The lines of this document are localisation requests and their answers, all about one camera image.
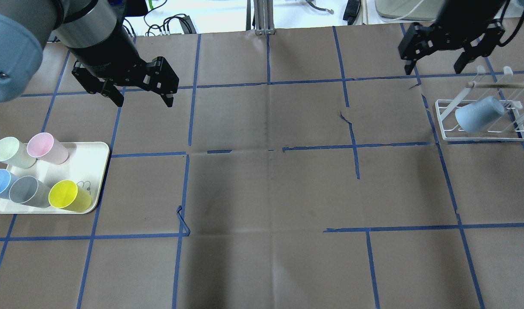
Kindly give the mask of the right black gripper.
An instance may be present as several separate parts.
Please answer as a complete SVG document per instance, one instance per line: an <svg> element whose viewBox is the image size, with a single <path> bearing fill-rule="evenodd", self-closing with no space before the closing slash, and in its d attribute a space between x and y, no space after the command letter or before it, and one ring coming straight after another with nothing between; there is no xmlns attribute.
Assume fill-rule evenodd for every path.
<svg viewBox="0 0 524 309"><path fill-rule="evenodd" d="M412 23L398 46L405 74L410 76L419 59L436 51L463 49L453 64L456 74L476 58L490 55L505 32L496 18L504 4L504 0L446 0L430 26Z"/></svg>

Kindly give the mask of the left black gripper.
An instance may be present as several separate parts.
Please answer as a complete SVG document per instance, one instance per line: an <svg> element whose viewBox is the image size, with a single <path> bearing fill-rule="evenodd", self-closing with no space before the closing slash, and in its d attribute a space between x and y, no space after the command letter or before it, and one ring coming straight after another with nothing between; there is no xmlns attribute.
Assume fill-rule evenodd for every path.
<svg viewBox="0 0 524 309"><path fill-rule="evenodd" d="M180 79L163 56L152 61L133 61L132 64L92 65L75 62L72 75L90 94L100 93L117 107L122 107L124 96L117 87L137 87L161 96L164 104L171 108L174 94L178 92Z"/></svg>

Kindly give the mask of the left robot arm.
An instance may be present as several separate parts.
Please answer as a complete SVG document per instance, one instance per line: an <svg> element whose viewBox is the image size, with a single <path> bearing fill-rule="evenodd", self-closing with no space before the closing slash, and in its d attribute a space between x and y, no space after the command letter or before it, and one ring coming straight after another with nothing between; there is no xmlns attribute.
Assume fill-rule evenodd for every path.
<svg viewBox="0 0 524 309"><path fill-rule="evenodd" d="M121 107L119 87L132 86L172 107L177 74L164 57L140 58L123 27L147 14L144 0L0 0L0 103L24 93L54 35L75 56L72 75L87 93Z"/></svg>

